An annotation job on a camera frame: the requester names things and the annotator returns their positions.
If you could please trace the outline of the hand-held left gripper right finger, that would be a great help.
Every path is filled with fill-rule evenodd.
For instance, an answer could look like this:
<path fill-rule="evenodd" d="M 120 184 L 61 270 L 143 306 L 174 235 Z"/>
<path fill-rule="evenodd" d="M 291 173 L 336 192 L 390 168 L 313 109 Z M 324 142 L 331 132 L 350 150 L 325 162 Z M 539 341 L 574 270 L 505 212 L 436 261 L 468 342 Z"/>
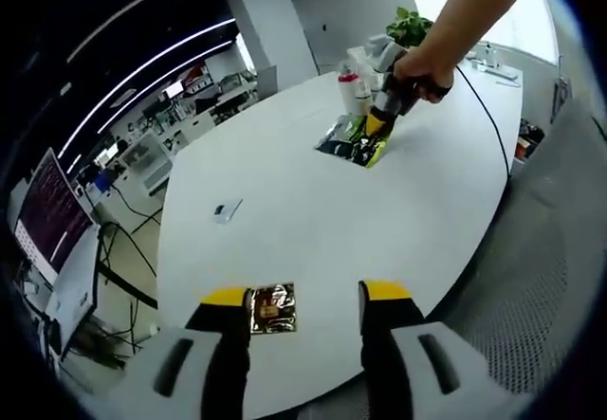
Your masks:
<path fill-rule="evenodd" d="M 402 284 L 360 281 L 359 316 L 373 419 L 489 419 L 506 400 L 486 359 Z"/>

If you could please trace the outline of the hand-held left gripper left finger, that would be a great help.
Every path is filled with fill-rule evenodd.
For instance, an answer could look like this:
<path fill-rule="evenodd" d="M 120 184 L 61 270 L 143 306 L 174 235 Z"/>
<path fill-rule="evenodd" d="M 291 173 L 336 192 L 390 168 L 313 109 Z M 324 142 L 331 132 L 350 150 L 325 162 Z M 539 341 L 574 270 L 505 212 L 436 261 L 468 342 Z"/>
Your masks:
<path fill-rule="evenodd" d="M 250 289 L 205 296 L 186 325 L 161 330 L 107 395 L 116 419 L 242 419 Z"/>

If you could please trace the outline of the person's right hand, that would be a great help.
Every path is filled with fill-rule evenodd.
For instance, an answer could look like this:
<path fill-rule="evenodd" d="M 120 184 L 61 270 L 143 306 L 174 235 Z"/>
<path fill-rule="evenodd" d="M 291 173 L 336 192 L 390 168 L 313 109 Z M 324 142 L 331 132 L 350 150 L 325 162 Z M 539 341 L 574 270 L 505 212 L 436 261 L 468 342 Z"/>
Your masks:
<path fill-rule="evenodd" d="M 428 76 L 439 88 L 451 89 L 454 83 L 452 65 L 437 63 L 433 55 L 421 47 L 411 47 L 394 64 L 394 75 L 400 81 L 409 77 Z"/>

